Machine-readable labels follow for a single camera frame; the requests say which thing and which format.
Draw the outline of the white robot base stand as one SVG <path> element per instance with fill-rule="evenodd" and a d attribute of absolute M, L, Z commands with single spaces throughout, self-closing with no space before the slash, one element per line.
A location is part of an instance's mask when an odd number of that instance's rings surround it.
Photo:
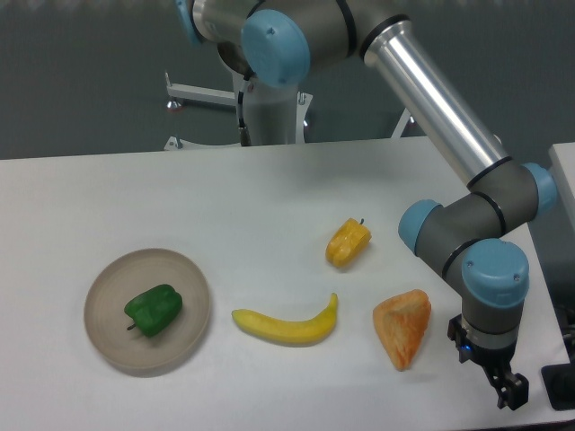
<path fill-rule="evenodd" d="M 308 129 L 307 114 L 313 95 L 297 86 L 274 88 L 253 75 L 232 73 L 231 92 L 175 84 L 164 74 L 169 111 L 185 103 L 230 108 L 235 112 L 238 141 L 232 147 L 303 144 Z"/>

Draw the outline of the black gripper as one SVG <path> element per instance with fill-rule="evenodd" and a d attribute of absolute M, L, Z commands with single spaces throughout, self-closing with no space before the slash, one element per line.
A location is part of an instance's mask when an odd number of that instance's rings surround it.
<path fill-rule="evenodd" d="M 491 334 L 471 325 L 462 314 L 448 323 L 447 337 L 456 345 L 459 362 L 471 360 L 483 371 L 498 395 L 499 409 L 517 410 L 528 402 L 529 381 L 514 374 L 510 362 L 515 355 L 517 329 Z"/>

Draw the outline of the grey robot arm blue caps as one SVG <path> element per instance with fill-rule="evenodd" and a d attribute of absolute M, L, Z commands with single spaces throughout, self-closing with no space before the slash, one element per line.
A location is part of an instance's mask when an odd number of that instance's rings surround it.
<path fill-rule="evenodd" d="M 388 82 L 468 190 L 449 206 L 413 204 L 400 237 L 461 296 L 447 332 L 460 360 L 483 369 L 500 408 L 526 404 L 528 380 L 510 362 L 529 269 L 503 236 L 554 205 L 552 175 L 505 152 L 390 1 L 178 1 L 175 10 L 189 42 L 216 44 L 240 76 L 234 107 L 244 146 L 296 142 L 296 90 L 314 70 L 358 56 Z"/>

